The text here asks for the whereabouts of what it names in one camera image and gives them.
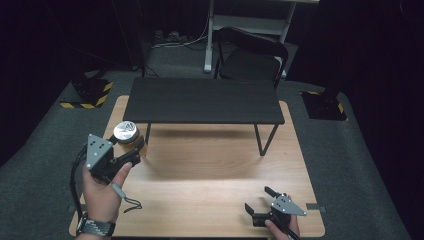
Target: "white table leg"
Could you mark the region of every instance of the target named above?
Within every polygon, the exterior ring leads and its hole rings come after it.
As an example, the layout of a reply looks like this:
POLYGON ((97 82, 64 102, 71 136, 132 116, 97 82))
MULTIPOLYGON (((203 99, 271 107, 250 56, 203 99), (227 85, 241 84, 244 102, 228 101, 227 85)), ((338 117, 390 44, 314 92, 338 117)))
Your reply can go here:
POLYGON ((212 70, 212 33, 213 33, 213 8, 214 0, 210 0, 209 4, 209 29, 208 29, 208 44, 206 45, 206 54, 205 54, 205 73, 210 73, 212 70))

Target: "yellow and black hazard tape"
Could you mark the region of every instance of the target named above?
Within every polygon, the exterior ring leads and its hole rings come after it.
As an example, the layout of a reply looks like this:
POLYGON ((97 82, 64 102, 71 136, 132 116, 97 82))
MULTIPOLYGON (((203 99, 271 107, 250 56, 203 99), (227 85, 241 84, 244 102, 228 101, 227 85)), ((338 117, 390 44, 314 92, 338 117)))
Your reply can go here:
POLYGON ((105 87, 103 88, 102 95, 98 97, 95 101, 92 101, 92 102, 61 101, 60 106, 62 106, 63 108, 86 108, 86 109, 99 108, 106 101, 107 95, 109 94, 109 91, 112 88, 112 85, 113 85, 113 82, 109 82, 107 85, 105 85, 105 87))

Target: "gray carpet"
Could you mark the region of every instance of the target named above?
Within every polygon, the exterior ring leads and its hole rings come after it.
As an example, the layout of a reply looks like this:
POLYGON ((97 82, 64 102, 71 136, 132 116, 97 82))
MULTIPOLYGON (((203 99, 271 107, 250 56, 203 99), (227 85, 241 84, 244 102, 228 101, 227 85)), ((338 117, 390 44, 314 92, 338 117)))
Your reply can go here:
MULTIPOLYGON (((289 50, 293 57, 295 46, 289 50)), ((212 78, 213 74, 203 73, 203 62, 204 51, 159 48, 151 51, 148 66, 160 77, 212 78)), ((26 145, 0 169, 0 239, 73 239, 68 233, 73 216, 71 163, 89 133, 103 135, 115 100, 129 94, 132 80, 138 76, 140 72, 119 69, 107 72, 104 78, 112 81, 113 87, 101 108, 65 109, 59 102, 51 107, 26 145)), ((410 239, 368 153, 348 99, 339 95, 348 121, 311 120, 301 90, 322 89, 282 82, 278 96, 289 106, 322 210, 326 233, 320 239, 410 239)), ((77 180, 81 191, 80 175, 77 180)))

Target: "wooden table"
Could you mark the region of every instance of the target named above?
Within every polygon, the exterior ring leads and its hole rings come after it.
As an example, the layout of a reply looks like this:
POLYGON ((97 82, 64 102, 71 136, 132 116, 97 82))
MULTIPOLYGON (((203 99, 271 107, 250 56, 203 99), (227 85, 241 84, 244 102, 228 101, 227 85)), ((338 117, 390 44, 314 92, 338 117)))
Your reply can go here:
MULTIPOLYGON (((128 96, 118 98, 104 138, 123 119, 128 96)), ((147 156, 130 172, 123 190, 143 209, 123 213, 114 236, 126 237, 269 237, 266 228, 252 226, 244 209, 269 211, 274 200, 269 186, 288 193, 307 212, 298 217, 302 237, 320 237, 325 229, 287 105, 280 102, 285 124, 274 136, 266 156, 257 154, 250 125, 156 124, 147 156)), ((137 124, 145 131, 147 124, 137 124)), ((272 126, 260 126, 269 134, 272 126)), ((115 154, 124 151, 115 145, 115 154)), ((74 235, 75 215, 69 228, 74 235)))

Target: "dark background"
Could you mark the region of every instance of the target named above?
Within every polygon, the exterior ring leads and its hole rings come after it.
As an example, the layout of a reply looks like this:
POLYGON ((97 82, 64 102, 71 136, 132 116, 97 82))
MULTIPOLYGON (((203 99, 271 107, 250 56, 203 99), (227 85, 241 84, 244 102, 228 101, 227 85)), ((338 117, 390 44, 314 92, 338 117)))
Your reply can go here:
MULTIPOLYGON (((117 2, 2 1, 2 164, 25 144, 71 80, 111 66, 142 67, 148 56, 143 46, 153 30, 198 37, 209 4, 128 1, 140 4, 143 14, 125 19, 116 11, 134 12, 125 9, 125 1, 117 2), (143 32, 131 27, 134 19, 143 32)), ((216 12, 277 18, 285 12, 275 3, 258 8, 254 2, 216 1, 216 12)), ((418 0, 321 0, 318 7, 298 5, 287 36, 299 45, 287 80, 339 86, 348 96, 413 239, 424 238, 416 220, 424 214, 422 12, 418 0)))

